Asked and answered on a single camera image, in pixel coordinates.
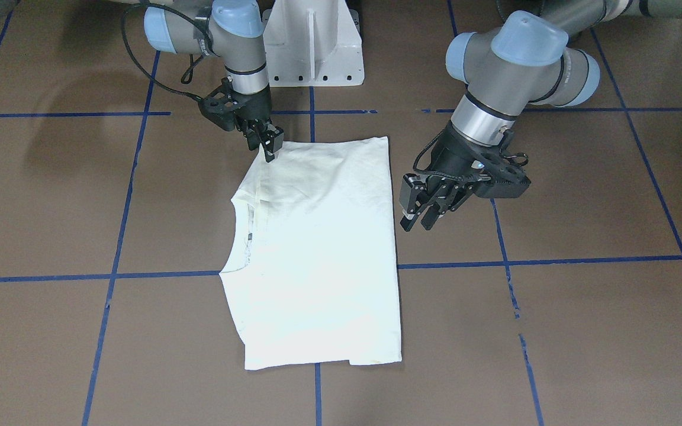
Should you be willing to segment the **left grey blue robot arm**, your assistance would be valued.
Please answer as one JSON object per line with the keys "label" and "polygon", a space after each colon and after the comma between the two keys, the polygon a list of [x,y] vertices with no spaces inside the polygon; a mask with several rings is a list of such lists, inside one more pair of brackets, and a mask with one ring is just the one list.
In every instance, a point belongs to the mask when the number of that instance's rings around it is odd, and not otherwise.
{"label": "left grey blue robot arm", "polygon": [[424,148],[401,186],[401,227],[431,229],[470,196],[517,198],[530,186],[527,156],[511,154],[512,130],[527,105],[579,105],[595,93],[601,71],[570,37],[620,16],[682,19],[682,1],[547,1],[539,14],[511,12],[485,33],[455,36],[445,56],[465,94],[445,128]]}

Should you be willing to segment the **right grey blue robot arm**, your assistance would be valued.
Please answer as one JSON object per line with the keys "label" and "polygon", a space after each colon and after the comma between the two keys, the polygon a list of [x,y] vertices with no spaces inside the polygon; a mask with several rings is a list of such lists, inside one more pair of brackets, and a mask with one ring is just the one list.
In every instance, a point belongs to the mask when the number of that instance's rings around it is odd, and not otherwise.
{"label": "right grey blue robot arm", "polygon": [[[121,16],[121,38],[131,62],[163,90],[191,99],[201,115],[224,131],[243,134],[251,151],[260,150],[266,162],[276,158],[284,131],[271,119],[272,97],[263,45],[265,28],[255,1],[130,1]],[[127,20],[144,13],[144,34],[159,52],[186,54],[189,66],[181,82],[209,57],[224,62],[220,86],[203,96],[171,88],[152,76],[137,60],[127,36]]]}

